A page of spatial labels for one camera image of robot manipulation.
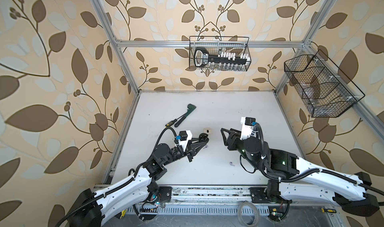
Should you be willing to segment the cream earbud charging case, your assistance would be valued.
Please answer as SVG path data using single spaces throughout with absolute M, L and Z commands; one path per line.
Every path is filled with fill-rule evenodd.
M 205 129 L 203 130 L 203 132 L 206 133 L 206 134 L 211 134 L 213 131 L 212 131 L 211 128 L 205 128 Z

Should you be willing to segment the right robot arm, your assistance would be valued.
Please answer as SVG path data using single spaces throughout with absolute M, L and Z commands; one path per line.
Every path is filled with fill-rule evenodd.
M 269 148 L 259 123 L 244 124 L 241 131 L 221 129 L 224 145 L 238 151 L 268 179 L 265 197 L 270 202 L 309 200 L 339 206 L 348 214 L 370 217 L 384 205 L 372 187 L 370 175 L 358 172 L 343 174 L 313 164 L 293 153 Z

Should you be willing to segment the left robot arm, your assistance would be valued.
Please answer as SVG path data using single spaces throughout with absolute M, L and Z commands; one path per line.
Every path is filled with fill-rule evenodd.
M 141 202 L 150 202 L 151 196 L 158 194 L 156 181 L 167 172 L 165 166 L 184 157 L 191 162 L 209 142 L 207 133 L 194 138 L 191 131 L 176 133 L 172 127 L 166 127 L 159 136 L 168 130 L 173 134 L 174 148 L 157 140 L 149 158 L 138 164 L 132 174 L 96 192 L 83 191 L 56 226 L 67 222 L 70 227 L 101 227 L 123 210 Z

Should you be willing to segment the black round charging case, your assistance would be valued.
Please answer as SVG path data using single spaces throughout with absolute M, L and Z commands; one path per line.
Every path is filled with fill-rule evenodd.
M 201 142 L 209 142 L 209 135 L 207 133 L 202 133 L 199 135 L 199 140 Z

